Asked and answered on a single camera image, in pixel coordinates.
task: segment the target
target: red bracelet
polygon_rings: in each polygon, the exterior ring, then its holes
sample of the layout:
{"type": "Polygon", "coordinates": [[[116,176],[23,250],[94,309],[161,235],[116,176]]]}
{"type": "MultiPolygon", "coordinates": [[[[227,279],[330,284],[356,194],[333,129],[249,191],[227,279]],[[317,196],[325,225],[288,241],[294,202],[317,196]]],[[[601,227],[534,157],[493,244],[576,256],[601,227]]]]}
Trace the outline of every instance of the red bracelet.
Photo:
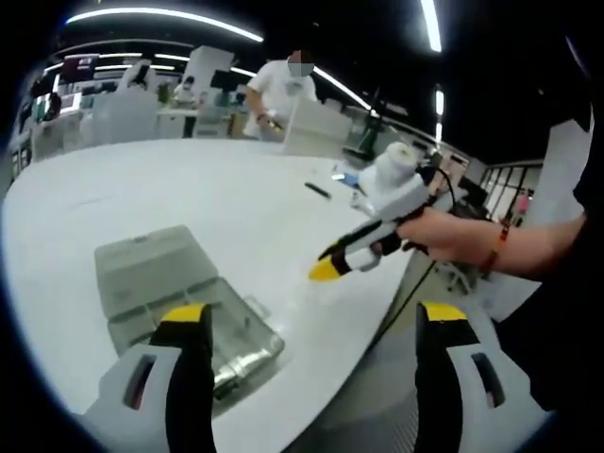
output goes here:
{"type": "Polygon", "coordinates": [[[493,266],[494,266],[495,262],[497,261],[497,258],[499,257],[499,253],[501,253],[501,250],[503,249],[503,245],[506,243],[506,240],[508,239],[509,233],[510,233],[510,224],[508,222],[504,222],[503,228],[501,228],[501,234],[499,235],[499,238],[497,239],[495,246],[491,250],[491,253],[489,253],[489,258],[487,258],[487,260],[480,266],[480,270],[482,271],[483,275],[489,274],[491,272],[491,270],[493,269],[493,266]]]}

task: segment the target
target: black cable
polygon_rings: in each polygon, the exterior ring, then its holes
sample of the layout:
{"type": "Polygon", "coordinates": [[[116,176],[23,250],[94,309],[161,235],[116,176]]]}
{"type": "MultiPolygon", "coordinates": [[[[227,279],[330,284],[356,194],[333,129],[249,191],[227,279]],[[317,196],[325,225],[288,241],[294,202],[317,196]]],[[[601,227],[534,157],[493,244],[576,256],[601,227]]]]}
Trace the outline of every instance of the black cable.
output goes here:
{"type": "Polygon", "coordinates": [[[374,346],[376,344],[378,344],[379,341],[382,339],[382,337],[386,334],[386,332],[388,330],[390,330],[390,327],[393,326],[393,324],[398,319],[398,316],[400,316],[400,313],[403,312],[405,307],[407,307],[409,305],[409,303],[411,302],[411,298],[415,295],[415,293],[417,292],[419,287],[422,286],[422,283],[424,283],[424,280],[428,277],[428,274],[430,273],[430,271],[432,270],[432,268],[434,267],[435,264],[436,264],[436,261],[433,261],[430,264],[430,266],[428,266],[428,269],[426,269],[426,272],[420,277],[420,279],[417,281],[417,283],[415,283],[415,286],[413,287],[413,289],[411,290],[411,292],[405,299],[405,302],[403,302],[403,305],[401,305],[400,308],[396,311],[396,313],[394,314],[392,319],[388,322],[388,324],[386,326],[384,326],[384,328],[380,332],[377,333],[376,338],[374,338],[374,341],[369,346],[369,350],[373,349],[374,346]]]}
{"type": "Polygon", "coordinates": [[[455,194],[453,193],[453,184],[451,183],[451,178],[446,173],[446,171],[443,170],[442,168],[440,168],[440,167],[434,167],[434,168],[436,169],[436,171],[438,173],[443,175],[443,177],[445,178],[446,185],[449,186],[449,192],[451,193],[451,199],[453,200],[453,207],[455,207],[457,205],[457,200],[455,199],[455,194]]]}
{"type": "MultiPolygon", "coordinates": [[[[445,178],[446,184],[449,186],[449,191],[451,192],[451,199],[453,200],[452,208],[455,208],[455,206],[457,205],[457,200],[455,199],[455,194],[453,193],[453,184],[451,183],[451,179],[449,178],[449,175],[442,168],[438,168],[438,167],[433,167],[433,168],[437,172],[439,172],[441,175],[443,175],[443,177],[445,178]]],[[[426,278],[428,277],[428,274],[434,268],[435,265],[436,265],[436,260],[433,260],[432,263],[428,266],[428,269],[426,269],[426,272],[424,272],[424,274],[417,281],[417,283],[415,284],[415,286],[413,287],[413,289],[411,290],[411,292],[409,293],[409,295],[403,302],[403,305],[401,305],[400,308],[396,311],[396,313],[394,314],[392,319],[388,322],[388,324],[386,326],[384,326],[384,328],[380,332],[377,333],[376,338],[374,338],[374,341],[372,341],[372,343],[369,345],[368,350],[373,349],[376,346],[376,344],[378,344],[379,341],[383,338],[383,336],[386,334],[386,332],[388,330],[390,330],[390,328],[393,326],[393,324],[396,322],[396,320],[400,316],[400,313],[402,313],[403,310],[405,309],[405,307],[407,307],[409,305],[409,303],[411,302],[411,299],[413,298],[413,296],[415,295],[415,293],[417,292],[419,287],[422,286],[422,283],[424,283],[424,280],[426,280],[426,278]]]]}

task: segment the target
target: white table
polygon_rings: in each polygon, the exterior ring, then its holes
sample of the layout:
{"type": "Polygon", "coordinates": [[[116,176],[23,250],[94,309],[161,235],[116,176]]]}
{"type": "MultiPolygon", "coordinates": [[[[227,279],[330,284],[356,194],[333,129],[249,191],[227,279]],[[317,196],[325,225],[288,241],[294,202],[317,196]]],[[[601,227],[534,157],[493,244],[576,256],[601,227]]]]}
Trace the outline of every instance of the white table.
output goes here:
{"type": "Polygon", "coordinates": [[[410,255],[335,282],[309,281],[324,247],[366,219],[349,208],[350,189],[329,178],[333,160],[279,152],[247,141],[124,143],[35,163],[15,181],[3,224],[13,305],[33,357],[71,411],[91,405],[116,361],[94,249],[179,224],[241,296],[270,311],[267,323],[286,344],[277,374],[213,421],[218,451],[281,451],[338,392],[410,255]]]}
{"type": "Polygon", "coordinates": [[[186,116],[197,118],[197,109],[160,109],[158,115],[186,116]]]}

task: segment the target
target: plastic storage case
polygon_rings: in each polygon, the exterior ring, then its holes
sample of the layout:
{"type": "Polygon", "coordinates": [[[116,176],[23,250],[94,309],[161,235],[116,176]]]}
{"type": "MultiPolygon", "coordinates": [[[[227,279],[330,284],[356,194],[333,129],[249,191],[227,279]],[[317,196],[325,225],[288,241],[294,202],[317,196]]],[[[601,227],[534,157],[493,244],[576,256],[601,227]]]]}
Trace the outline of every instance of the plastic storage case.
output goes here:
{"type": "Polygon", "coordinates": [[[284,342],[218,275],[185,226],[98,247],[98,289],[118,355],[146,342],[163,315],[212,305],[214,396],[221,399],[271,362],[284,342]]]}

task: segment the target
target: person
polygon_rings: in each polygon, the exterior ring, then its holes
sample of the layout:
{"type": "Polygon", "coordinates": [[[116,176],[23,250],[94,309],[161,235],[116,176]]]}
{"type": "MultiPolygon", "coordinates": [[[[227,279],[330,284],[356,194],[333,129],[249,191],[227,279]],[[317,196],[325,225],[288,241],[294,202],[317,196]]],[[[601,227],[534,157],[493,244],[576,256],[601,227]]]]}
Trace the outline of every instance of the person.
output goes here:
{"type": "Polygon", "coordinates": [[[123,92],[128,88],[138,87],[148,92],[156,92],[158,77],[155,69],[151,67],[153,54],[143,54],[141,59],[124,71],[116,92],[123,92]]]}
{"type": "Polygon", "coordinates": [[[178,104],[193,104],[194,103],[194,93],[193,93],[193,83],[195,83],[195,77],[192,75],[187,76],[185,81],[178,84],[178,86],[174,90],[174,100],[178,104]]]}
{"type": "Polygon", "coordinates": [[[495,326],[503,351],[528,375],[535,401],[557,413],[555,427],[542,439],[545,444],[531,451],[577,446],[577,440],[599,432],[594,421],[590,425],[590,417],[596,418],[591,411],[599,409],[601,401],[596,389],[602,376],[598,371],[602,304],[596,294],[601,294],[602,278],[598,260],[604,222],[599,196],[604,186],[599,170],[604,163],[604,112],[593,102],[590,156],[574,190],[583,207],[579,217],[557,225],[507,228],[425,209],[397,230],[402,239],[425,246],[435,260],[542,282],[495,326]]]}
{"type": "Polygon", "coordinates": [[[208,103],[208,96],[209,96],[208,92],[201,92],[199,94],[199,98],[197,99],[197,106],[199,108],[203,108],[203,107],[205,107],[207,105],[207,103],[208,103]]]}
{"type": "Polygon", "coordinates": [[[297,98],[316,101],[316,88],[310,77],[313,69],[312,58],[305,50],[295,50],[287,59],[262,66],[247,84],[246,100],[251,114],[243,134],[262,139],[271,120],[282,126],[290,120],[297,98]]]}
{"type": "Polygon", "coordinates": [[[48,110],[42,117],[42,121],[48,122],[58,118],[60,115],[61,106],[62,101],[60,99],[60,96],[55,92],[51,92],[48,98],[48,110]]]}

